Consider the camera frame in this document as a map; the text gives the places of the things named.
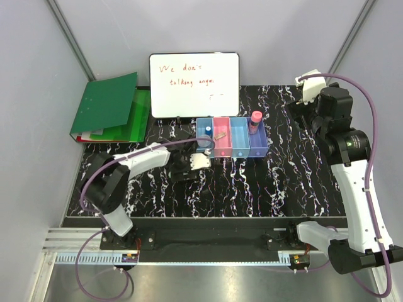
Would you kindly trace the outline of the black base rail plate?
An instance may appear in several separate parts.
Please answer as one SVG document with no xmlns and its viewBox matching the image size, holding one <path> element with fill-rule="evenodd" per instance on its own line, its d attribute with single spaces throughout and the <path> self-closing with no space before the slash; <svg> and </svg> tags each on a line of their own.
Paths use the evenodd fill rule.
<svg viewBox="0 0 403 302">
<path fill-rule="evenodd" d="M 123 249 L 101 237 L 103 250 L 140 249 L 140 261 L 157 264 L 238 264 L 278 260 L 278 252 L 304 253 L 291 226 L 298 218 L 134 218 L 140 243 Z"/>
</svg>

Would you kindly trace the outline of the light blue bin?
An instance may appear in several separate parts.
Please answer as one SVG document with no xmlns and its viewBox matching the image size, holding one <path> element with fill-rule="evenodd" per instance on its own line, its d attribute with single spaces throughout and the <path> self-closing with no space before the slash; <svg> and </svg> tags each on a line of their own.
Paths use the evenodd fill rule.
<svg viewBox="0 0 403 302">
<path fill-rule="evenodd" d="M 213 118 L 198 118 L 196 120 L 196 137 L 198 138 L 200 135 L 206 134 L 205 128 L 210 126 L 213 132 Z M 196 143 L 196 151 L 198 153 L 204 153 L 207 148 L 198 148 L 198 144 Z"/>
<path fill-rule="evenodd" d="M 245 117 L 231 117 L 232 158 L 246 158 L 250 152 L 249 132 Z"/>
</svg>

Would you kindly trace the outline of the aluminium frame rail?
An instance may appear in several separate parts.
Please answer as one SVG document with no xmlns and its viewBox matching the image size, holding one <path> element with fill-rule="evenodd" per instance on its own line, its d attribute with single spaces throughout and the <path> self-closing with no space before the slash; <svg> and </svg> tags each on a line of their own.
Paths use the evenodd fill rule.
<svg viewBox="0 0 403 302">
<path fill-rule="evenodd" d="M 131 244 L 113 232 L 53 228 L 43 251 L 58 264 L 148 266 L 309 266 L 314 248 L 291 245 L 285 232 L 262 229 L 139 229 Z"/>
</svg>

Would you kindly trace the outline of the green translucent file folder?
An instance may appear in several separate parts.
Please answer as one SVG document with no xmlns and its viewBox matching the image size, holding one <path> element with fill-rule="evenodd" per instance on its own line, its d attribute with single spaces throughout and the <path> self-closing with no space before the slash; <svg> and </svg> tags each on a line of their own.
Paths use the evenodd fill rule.
<svg viewBox="0 0 403 302">
<path fill-rule="evenodd" d="M 150 111 L 150 91 L 136 90 L 126 125 L 103 130 L 101 135 L 90 134 L 89 139 L 98 142 L 141 143 L 145 138 Z"/>
</svg>

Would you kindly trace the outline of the white dry-erase board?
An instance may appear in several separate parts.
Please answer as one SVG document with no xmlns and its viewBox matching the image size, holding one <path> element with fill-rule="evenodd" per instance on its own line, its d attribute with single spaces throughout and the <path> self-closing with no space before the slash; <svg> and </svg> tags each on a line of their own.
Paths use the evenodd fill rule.
<svg viewBox="0 0 403 302">
<path fill-rule="evenodd" d="M 236 52 L 153 53 L 149 57 L 149 78 L 155 118 L 239 114 Z"/>
</svg>

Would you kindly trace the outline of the purple plastic bin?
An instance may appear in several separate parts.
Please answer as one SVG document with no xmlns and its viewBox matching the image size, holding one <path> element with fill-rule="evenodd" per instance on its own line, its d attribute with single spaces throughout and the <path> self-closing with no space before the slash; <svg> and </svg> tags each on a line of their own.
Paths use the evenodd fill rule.
<svg viewBox="0 0 403 302">
<path fill-rule="evenodd" d="M 268 140 L 266 137 L 266 130 L 263 122 L 261 121 L 258 125 L 255 134 L 250 133 L 249 124 L 251 118 L 247 117 L 247 130 L 249 134 L 249 144 L 250 151 L 248 157 L 250 158 L 263 158 L 268 153 Z"/>
</svg>

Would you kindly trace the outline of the small white eraser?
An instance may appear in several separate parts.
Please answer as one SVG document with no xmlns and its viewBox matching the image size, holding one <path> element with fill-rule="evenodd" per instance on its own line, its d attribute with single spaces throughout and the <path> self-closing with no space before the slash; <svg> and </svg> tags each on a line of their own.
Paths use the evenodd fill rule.
<svg viewBox="0 0 403 302">
<path fill-rule="evenodd" d="M 221 133 L 218 133 L 217 135 L 215 135 L 214 139 L 220 140 L 221 138 L 225 137 L 226 135 L 227 135 L 226 132 L 221 132 Z"/>
</svg>

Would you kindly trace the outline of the black marble pattern mat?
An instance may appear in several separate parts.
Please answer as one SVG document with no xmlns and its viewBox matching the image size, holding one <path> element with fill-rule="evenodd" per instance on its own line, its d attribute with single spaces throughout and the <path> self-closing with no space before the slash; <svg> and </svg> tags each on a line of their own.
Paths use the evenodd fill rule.
<svg viewBox="0 0 403 302">
<path fill-rule="evenodd" d="M 243 86 L 241 116 L 264 114 L 268 153 L 262 159 L 215 159 L 194 180 L 174 182 L 166 167 L 134 179 L 123 195 L 132 218 L 254 218 L 345 215 L 338 184 L 309 131 L 298 130 L 286 105 L 294 86 Z"/>
</svg>

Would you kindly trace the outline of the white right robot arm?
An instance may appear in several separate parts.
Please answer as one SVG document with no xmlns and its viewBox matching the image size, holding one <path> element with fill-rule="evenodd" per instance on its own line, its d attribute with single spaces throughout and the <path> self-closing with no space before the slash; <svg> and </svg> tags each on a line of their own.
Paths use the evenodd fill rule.
<svg viewBox="0 0 403 302">
<path fill-rule="evenodd" d="M 383 223 L 375 186 L 365 175 L 371 155 L 367 135 L 351 127 L 353 98 L 338 84 L 302 84 L 303 98 L 288 104 L 297 125 L 312 130 L 315 142 L 336 178 L 348 222 L 348 234 L 314 221 L 286 233 L 292 249 L 309 244 L 323 252 L 339 274 L 402 261 Z"/>
</svg>

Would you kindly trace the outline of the pink plastic bin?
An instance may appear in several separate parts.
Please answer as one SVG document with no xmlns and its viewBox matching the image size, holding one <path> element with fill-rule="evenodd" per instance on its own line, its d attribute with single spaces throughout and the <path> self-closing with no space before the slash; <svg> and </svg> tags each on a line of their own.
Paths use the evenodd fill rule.
<svg viewBox="0 0 403 302">
<path fill-rule="evenodd" d="M 221 132 L 226 132 L 227 135 L 220 140 L 215 140 L 214 136 Z M 232 137 L 229 117 L 213 118 L 213 139 L 215 141 L 214 157 L 231 157 Z"/>
</svg>

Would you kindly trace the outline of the clear jar of clips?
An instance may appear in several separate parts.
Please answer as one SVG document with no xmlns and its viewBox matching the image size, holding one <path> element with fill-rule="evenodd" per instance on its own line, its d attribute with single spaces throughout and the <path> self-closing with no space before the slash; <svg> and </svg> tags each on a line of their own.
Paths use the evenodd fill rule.
<svg viewBox="0 0 403 302">
<path fill-rule="evenodd" d="M 197 140 L 198 148 L 210 148 L 212 144 L 211 140 L 212 139 L 210 135 L 207 134 L 200 135 Z"/>
</svg>

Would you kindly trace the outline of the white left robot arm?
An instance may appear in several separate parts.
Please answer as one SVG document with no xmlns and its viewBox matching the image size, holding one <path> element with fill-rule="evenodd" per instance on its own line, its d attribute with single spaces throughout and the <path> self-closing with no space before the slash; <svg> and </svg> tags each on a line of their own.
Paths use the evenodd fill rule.
<svg viewBox="0 0 403 302">
<path fill-rule="evenodd" d="M 136 247 L 138 228 L 123 207 L 128 183 L 138 175 L 158 167 L 167 167 L 171 179 L 183 182 L 196 177 L 208 167 L 205 154 L 183 148 L 180 143 L 152 143 L 125 154 L 98 154 L 79 185 L 80 204 L 84 211 L 101 218 L 104 239 L 122 249 Z"/>
</svg>

